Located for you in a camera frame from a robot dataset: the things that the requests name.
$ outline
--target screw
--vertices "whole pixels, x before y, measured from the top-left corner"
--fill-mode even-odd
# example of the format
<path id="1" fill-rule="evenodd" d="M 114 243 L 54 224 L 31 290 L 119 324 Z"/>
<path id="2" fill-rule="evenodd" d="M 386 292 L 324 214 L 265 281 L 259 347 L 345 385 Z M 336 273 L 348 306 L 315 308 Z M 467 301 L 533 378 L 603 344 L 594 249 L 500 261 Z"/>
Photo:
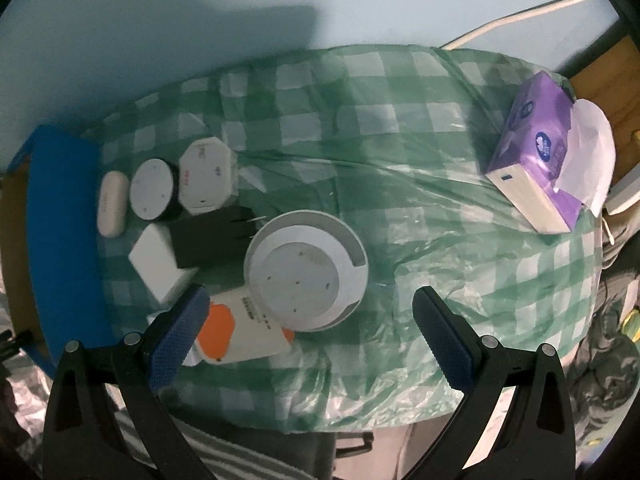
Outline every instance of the screw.
<path id="1" fill-rule="evenodd" d="M 553 348 L 549 343 L 544 343 L 542 345 L 542 351 L 549 357 L 553 357 L 554 355 L 556 355 L 556 349 Z"/>
<path id="2" fill-rule="evenodd" d="M 497 348 L 498 346 L 498 340 L 492 335 L 483 335 L 480 341 L 487 348 Z"/>
<path id="3" fill-rule="evenodd" d="M 138 344 L 138 342 L 140 341 L 140 334 L 138 332 L 129 332 L 126 336 L 124 336 L 123 341 L 127 346 Z"/>
<path id="4" fill-rule="evenodd" d="M 65 345 L 65 351 L 69 352 L 70 354 L 71 354 L 71 352 L 75 352 L 79 348 L 80 348 L 80 343 L 78 341 L 76 341 L 75 339 L 73 339 L 73 341 L 69 341 Z"/>

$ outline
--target hole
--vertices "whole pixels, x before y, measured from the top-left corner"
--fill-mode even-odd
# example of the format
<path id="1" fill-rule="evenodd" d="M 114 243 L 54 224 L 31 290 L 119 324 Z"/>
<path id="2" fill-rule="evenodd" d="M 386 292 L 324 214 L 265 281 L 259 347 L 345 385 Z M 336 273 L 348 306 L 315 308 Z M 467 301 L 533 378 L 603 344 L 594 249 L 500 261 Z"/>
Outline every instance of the hole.
<path id="1" fill-rule="evenodd" d="M 542 393 L 540 412 L 536 421 L 540 430 L 564 433 L 564 419 L 562 418 L 562 403 L 556 376 L 548 373 L 545 379 L 545 391 Z"/>
<path id="2" fill-rule="evenodd" d="M 76 374 L 69 370 L 62 379 L 60 404 L 56 412 L 56 431 L 82 426 L 82 413 L 76 390 Z"/>

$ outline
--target blue gripper pad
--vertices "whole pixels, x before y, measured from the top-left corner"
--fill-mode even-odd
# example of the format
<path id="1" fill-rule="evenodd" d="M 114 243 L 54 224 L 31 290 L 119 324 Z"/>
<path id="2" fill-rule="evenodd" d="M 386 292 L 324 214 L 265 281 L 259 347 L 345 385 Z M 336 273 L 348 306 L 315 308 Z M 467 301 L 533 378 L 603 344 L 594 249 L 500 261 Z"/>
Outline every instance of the blue gripper pad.
<path id="1" fill-rule="evenodd" d="M 191 285 L 172 309 L 160 314 L 143 335 L 147 383 L 156 392 L 171 384 L 209 315 L 207 289 Z"/>
<path id="2" fill-rule="evenodd" d="M 412 307 L 414 320 L 449 386 L 464 394 L 471 392 L 482 359 L 476 332 L 430 286 L 416 290 Z"/>

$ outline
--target white tissue sheet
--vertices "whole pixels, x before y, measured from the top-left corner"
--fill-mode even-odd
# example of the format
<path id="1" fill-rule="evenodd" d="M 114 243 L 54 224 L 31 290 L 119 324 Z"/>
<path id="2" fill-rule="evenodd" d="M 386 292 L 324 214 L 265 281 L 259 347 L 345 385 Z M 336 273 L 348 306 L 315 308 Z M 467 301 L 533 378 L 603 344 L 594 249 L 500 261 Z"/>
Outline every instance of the white tissue sheet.
<path id="1" fill-rule="evenodd" d="M 571 110 L 571 129 L 560 175 L 554 186 L 575 196 L 595 217 L 609 192 L 616 149 L 611 125 L 600 108 L 578 99 Z"/>

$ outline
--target tablecloth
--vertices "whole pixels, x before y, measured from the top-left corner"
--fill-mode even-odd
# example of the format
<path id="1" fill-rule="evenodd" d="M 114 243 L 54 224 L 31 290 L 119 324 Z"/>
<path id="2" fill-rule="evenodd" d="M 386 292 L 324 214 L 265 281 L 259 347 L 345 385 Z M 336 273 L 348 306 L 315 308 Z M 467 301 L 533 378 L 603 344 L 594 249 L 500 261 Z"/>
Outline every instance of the tablecloth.
<path id="1" fill-rule="evenodd" d="M 181 367 L 182 402 L 281 431 L 409 424 L 450 412 L 450 389 L 412 319 L 431 285 L 479 334 L 566 354 L 585 334 L 602 261 L 588 211 L 543 236 L 482 175 L 519 85 L 540 67 L 473 50 L 364 45 L 254 60 L 124 103 L 85 134 L 103 170 L 131 176 L 216 136 L 238 154 L 239 203 L 256 216 L 302 208 L 347 222 L 370 261 L 361 305 L 340 325 L 296 335 L 289 354 Z M 558 75 L 553 77 L 568 83 Z M 99 240 L 114 330 L 146 327 L 160 306 L 127 254 L 145 222 Z M 242 283 L 242 262 L 201 269 L 212 293 Z"/>

